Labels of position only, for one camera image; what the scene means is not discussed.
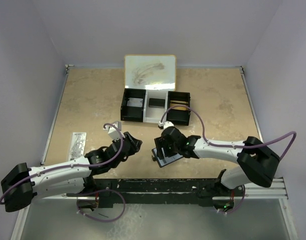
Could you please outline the black leather card holder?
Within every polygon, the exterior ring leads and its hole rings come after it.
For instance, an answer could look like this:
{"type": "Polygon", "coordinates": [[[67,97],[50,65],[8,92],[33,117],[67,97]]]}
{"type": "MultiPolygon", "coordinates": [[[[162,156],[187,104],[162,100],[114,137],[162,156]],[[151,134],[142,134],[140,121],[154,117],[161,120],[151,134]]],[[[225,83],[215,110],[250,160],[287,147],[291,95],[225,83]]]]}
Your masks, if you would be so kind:
{"type": "Polygon", "coordinates": [[[182,159],[183,156],[180,154],[175,154],[173,156],[165,156],[163,159],[161,159],[158,155],[157,155],[157,148],[152,149],[152,160],[154,162],[157,162],[159,167],[163,168],[171,163],[176,162],[177,160],[182,159]]]}

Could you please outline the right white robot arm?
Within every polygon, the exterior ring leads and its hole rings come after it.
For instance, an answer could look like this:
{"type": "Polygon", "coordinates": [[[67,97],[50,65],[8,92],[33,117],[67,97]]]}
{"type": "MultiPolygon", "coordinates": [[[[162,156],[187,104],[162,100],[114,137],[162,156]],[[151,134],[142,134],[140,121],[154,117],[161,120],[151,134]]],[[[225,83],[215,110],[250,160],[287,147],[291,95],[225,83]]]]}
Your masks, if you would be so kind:
{"type": "Polygon", "coordinates": [[[226,196],[234,188],[248,183],[268,188],[280,163],[280,157],[258,138],[245,141],[206,141],[199,135],[185,136],[171,126],[155,138],[153,158],[164,167],[181,158],[217,159],[236,163],[233,169],[224,169],[215,183],[219,195],[226,196]]]}

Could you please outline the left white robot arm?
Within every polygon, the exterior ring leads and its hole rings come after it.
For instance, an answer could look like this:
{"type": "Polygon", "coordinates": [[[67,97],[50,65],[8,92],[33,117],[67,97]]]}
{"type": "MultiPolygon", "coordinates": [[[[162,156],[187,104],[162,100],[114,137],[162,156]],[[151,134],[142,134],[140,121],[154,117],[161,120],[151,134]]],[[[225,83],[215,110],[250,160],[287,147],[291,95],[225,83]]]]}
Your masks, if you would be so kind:
{"type": "Polygon", "coordinates": [[[119,163],[140,151],[142,141],[129,132],[75,160],[50,166],[28,167],[17,164],[1,181],[0,205],[8,213],[29,206],[32,201],[63,193],[90,196],[95,192],[93,176],[115,169],[119,163]]]}

